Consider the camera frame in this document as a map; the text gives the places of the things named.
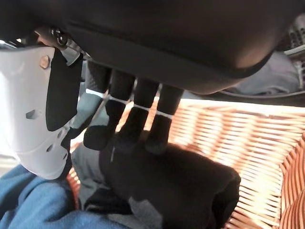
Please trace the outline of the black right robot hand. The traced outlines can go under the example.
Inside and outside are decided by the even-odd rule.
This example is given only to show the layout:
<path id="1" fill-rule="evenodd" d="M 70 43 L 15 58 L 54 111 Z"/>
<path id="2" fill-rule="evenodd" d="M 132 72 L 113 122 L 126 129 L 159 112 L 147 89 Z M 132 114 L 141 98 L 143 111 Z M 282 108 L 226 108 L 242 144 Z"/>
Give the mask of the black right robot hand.
<path id="1" fill-rule="evenodd" d="M 257 73 L 302 0 L 3 0 L 0 150 L 48 180 L 70 141 L 134 150 L 161 90 L 147 149 L 162 153 L 183 91 L 213 94 Z"/>

